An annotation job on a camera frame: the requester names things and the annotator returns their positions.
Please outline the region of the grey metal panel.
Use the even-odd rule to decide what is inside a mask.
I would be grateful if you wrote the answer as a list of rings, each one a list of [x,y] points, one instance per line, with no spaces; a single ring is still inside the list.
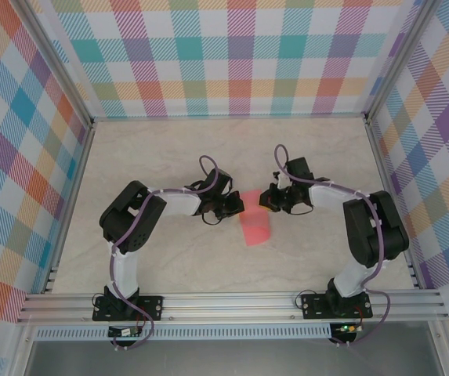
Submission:
[[[37,342],[24,376],[444,376],[433,354],[375,355],[317,342]]]

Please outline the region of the aluminium side rail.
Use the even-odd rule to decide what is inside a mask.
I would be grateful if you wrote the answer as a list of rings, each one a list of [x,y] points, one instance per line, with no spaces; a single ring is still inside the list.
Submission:
[[[63,254],[63,249],[65,241],[67,239],[67,234],[71,225],[72,216],[74,213],[74,208],[78,199],[78,193],[81,187],[81,182],[85,172],[86,164],[89,159],[90,151],[92,149],[92,143],[96,133],[96,121],[92,120],[92,124],[89,126],[86,132],[85,143],[81,152],[80,159],[78,161],[78,166],[76,168],[74,178],[72,181],[71,191],[69,199],[64,207],[63,220],[59,228],[59,233],[57,234],[56,244],[49,259],[49,264],[45,268],[44,279],[41,283],[38,293],[40,295],[50,292],[52,288],[50,285],[53,283],[51,275],[55,274],[58,270],[60,259]]]
[[[405,225],[404,216],[400,211],[400,206],[398,203],[396,193],[393,188],[392,180],[391,180],[390,175],[388,174],[388,171],[386,169],[385,159],[384,159],[383,153],[380,150],[380,147],[378,144],[378,138],[375,135],[372,124],[367,120],[364,120],[364,129],[368,136],[368,141],[370,143],[371,150],[372,150],[372,153],[375,158],[375,163],[378,168],[378,173],[379,173],[380,179],[382,181],[384,190],[389,192],[389,194],[390,194],[391,198],[393,199],[393,202],[396,206],[398,215],[400,216],[400,220],[401,220],[402,224]],[[422,280],[421,272],[417,271],[417,268],[415,265],[415,255],[413,253],[413,247],[412,247],[411,240],[409,241],[409,248],[403,252],[403,255],[406,260],[407,268],[408,268],[409,274],[411,276],[411,280],[412,280],[414,288],[415,289],[423,289],[424,288],[422,286],[423,280]]]

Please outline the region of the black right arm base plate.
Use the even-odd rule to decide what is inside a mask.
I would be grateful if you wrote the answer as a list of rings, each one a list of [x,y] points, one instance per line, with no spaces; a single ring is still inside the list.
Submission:
[[[327,294],[302,295],[302,316],[311,319],[368,319],[373,317],[369,295],[331,298]]]

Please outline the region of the black circuit board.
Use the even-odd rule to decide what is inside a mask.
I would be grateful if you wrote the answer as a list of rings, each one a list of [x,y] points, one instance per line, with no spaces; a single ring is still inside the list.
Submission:
[[[143,329],[137,326],[109,326],[107,330],[107,336],[109,338],[138,338],[142,334],[142,332]]]

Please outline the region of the aluminium corner post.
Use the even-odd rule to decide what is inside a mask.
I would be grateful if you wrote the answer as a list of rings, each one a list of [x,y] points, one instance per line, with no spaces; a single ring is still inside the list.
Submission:
[[[411,58],[421,36],[429,25],[430,20],[435,15],[443,0],[422,0],[415,17],[411,21],[411,26],[401,39],[394,50],[396,54],[390,62],[386,74],[380,81],[368,109],[364,112],[365,125],[367,128],[372,126],[378,112],[386,102],[393,86],[395,85],[400,73]]]
[[[93,126],[93,117],[87,109],[84,100],[73,83],[71,76],[68,74],[52,40],[47,35],[45,28],[39,21],[30,2],[28,0],[12,0],[12,4],[14,7],[17,6],[17,12],[20,15],[20,18],[23,19],[24,24],[27,26],[31,36],[35,40],[37,47],[41,50],[41,54],[49,65],[50,70],[56,75],[56,79],[68,96],[71,105],[78,112],[88,128],[91,128]]]

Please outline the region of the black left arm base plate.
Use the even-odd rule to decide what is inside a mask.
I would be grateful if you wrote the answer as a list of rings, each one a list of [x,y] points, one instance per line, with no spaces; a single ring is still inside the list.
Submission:
[[[161,296],[139,296],[129,299],[132,305],[147,313],[153,321],[161,319],[163,298]],[[132,308],[113,295],[98,295],[92,300],[92,321],[143,321],[138,309]]]

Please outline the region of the thin aluminium back rail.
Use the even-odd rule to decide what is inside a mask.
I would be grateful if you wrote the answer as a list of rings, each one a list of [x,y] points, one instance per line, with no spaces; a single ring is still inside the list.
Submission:
[[[105,122],[134,122],[134,121],[217,121],[217,120],[248,120],[248,119],[346,119],[359,118],[365,119],[365,114],[362,113],[336,113],[336,114],[276,114],[276,115],[194,115],[194,116],[167,116],[167,117],[95,117],[93,123]]]

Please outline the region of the aluminium mounting rail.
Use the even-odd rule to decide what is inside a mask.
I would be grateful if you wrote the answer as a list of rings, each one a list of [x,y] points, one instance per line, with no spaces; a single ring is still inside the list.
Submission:
[[[390,300],[369,294],[373,317],[365,321],[438,321],[449,318],[436,290],[394,290]],[[93,324],[91,294],[28,295],[18,324]],[[160,324],[271,324],[300,323],[302,296],[296,292],[154,293],[161,296]]]

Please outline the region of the pink square paper sheet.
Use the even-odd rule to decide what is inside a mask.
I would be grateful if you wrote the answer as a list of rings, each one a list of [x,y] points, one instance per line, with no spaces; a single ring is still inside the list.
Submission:
[[[260,194],[260,190],[241,193],[244,211],[239,218],[247,246],[259,245],[270,239],[269,212],[259,205]]]

